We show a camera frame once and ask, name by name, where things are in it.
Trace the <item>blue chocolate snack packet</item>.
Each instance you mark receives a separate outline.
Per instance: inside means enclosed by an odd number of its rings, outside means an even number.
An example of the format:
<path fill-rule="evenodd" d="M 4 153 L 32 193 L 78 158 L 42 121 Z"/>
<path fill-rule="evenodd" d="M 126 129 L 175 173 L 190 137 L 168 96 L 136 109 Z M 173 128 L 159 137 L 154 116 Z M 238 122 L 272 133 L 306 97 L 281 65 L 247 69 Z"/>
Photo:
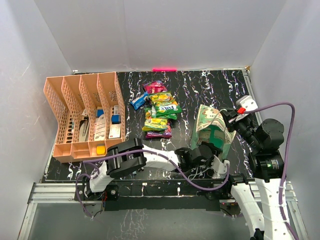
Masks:
<path fill-rule="evenodd" d="M 130 104 L 133 106 L 135 110 L 138 110 L 141 106 L 143 106 L 148 100 L 148 92 L 145 91 L 142 95 L 133 99 Z"/>

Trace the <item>purple Fox's candy packet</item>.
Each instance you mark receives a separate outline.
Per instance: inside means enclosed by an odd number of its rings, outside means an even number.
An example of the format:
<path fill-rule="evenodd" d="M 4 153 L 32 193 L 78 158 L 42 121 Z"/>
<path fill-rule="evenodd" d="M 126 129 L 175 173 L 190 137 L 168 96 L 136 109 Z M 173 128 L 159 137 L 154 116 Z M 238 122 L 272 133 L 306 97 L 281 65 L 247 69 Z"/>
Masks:
<path fill-rule="evenodd" d="M 146 83 L 143 88 L 149 95 L 167 91 L 166 86 L 160 80 Z"/>

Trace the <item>purple berries candy packet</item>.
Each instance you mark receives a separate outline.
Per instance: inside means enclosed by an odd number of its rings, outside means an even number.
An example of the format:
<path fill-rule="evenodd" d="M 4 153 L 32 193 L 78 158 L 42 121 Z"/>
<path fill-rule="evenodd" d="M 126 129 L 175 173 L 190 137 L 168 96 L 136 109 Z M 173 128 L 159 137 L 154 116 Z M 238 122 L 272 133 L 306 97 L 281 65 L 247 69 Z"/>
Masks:
<path fill-rule="evenodd" d="M 165 130 L 161 130 L 161 131 L 147 131 L 145 138 L 146 139 L 154 139 L 154 138 L 165 138 L 165 139 L 169 139 L 172 137 L 172 128 L 171 128 L 171 124 L 168 123 L 167 125 L 167 129 Z"/>

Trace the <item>green illustrated paper gift bag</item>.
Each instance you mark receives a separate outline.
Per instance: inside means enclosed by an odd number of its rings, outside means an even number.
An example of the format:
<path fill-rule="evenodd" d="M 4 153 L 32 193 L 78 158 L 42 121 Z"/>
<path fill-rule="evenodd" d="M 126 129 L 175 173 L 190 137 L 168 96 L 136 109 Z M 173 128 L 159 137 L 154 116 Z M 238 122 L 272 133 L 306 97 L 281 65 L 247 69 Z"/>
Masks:
<path fill-rule="evenodd" d="M 226 109 L 218 110 L 216 108 L 200 105 L 198 109 L 198 114 L 193 127 L 190 148 L 193 150 L 200 146 L 202 142 L 212 143 L 218 149 L 220 153 L 217 153 L 217 157 L 222 160 L 227 160 L 227 156 L 233 142 L 236 132 L 229 132 L 225 122 L 223 120 L 222 112 Z M 203 177 L 208 171 L 214 170 L 211 166 L 206 167 L 205 165 L 200 165 L 194 167 L 195 173 L 188 176 L 189 180 L 193 180 L 196 177 Z"/>

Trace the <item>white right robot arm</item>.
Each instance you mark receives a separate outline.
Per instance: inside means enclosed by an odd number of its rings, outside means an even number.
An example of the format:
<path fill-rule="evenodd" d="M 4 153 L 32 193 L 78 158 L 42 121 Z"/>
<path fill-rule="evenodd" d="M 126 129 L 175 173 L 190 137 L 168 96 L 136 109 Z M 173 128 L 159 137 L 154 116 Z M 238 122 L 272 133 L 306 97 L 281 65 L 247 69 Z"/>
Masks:
<path fill-rule="evenodd" d="M 229 108 L 222 112 L 222 117 L 227 130 L 236 131 L 251 146 L 248 161 L 261 206 L 243 174 L 230 175 L 222 187 L 223 194 L 236 200 L 252 240 L 297 240 L 286 204 L 286 161 L 279 152 L 284 142 L 284 126 L 273 118 L 255 126 L 252 116 L 245 112 L 243 107 Z"/>

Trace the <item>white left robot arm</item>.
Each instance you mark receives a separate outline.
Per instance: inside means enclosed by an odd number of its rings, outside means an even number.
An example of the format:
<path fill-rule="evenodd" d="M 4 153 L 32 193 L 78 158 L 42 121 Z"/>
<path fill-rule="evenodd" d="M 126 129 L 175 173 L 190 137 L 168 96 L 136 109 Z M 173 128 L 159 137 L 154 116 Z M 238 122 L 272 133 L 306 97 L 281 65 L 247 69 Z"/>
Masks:
<path fill-rule="evenodd" d="M 220 153 L 220 148 L 204 141 L 194 149 L 181 147 L 164 151 L 148 147 L 141 139 L 134 138 L 107 149 L 106 156 L 109 159 L 103 160 L 97 172 L 85 184 L 85 196 L 97 200 L 112 180 L 126 177 L 144 167 L 167 172 L 181 170 L 183 173 L 202 165 L 209 168 Z"/>

